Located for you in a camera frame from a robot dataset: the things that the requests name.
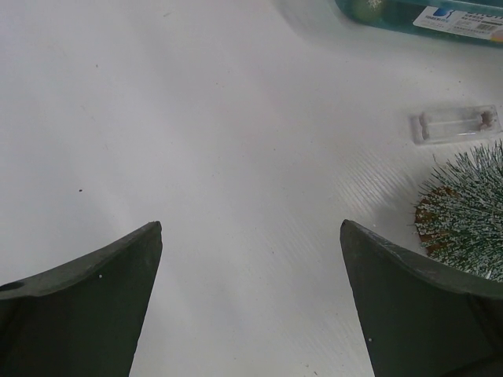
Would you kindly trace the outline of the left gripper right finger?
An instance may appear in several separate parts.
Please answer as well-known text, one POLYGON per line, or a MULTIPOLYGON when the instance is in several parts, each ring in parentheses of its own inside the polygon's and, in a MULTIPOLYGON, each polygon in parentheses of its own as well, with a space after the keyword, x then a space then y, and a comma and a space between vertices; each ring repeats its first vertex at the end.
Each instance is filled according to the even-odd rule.
POLYGON ((502 285, 409 251, 355 221, 343 260, 376 376, 500 376, 502 285))

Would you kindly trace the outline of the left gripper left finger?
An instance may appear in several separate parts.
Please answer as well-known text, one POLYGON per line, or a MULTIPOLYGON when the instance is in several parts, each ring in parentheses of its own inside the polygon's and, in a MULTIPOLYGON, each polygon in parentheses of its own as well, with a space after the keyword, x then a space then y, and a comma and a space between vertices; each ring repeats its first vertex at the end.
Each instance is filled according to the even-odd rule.
POLYGON ((3 376, 128 376, 162 255, 157 221, 1 286, 3 376))

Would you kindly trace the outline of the small frosted christmas tree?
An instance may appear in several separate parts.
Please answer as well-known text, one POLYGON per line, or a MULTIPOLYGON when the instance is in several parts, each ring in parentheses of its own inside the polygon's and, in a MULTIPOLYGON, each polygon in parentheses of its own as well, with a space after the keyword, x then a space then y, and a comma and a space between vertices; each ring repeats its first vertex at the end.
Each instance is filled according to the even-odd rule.
POLYGON ((502 141, 436 165, 421 188, 414 225, 429 258, 502 282, 502 141))

